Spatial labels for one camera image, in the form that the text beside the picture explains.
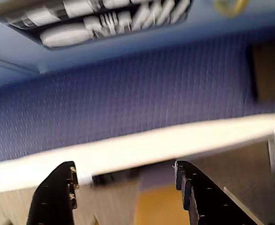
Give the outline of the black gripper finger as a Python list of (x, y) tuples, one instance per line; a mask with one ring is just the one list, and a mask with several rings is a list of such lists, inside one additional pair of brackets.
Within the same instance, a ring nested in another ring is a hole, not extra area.
[(256, 225), (221, 188), (192, 163), (174, 163), (176, 189), (192, 225)]
[(79, 188), (75, 163), (58, 165), (36, 188), (27, 218), (28, 225), (73, 225)]

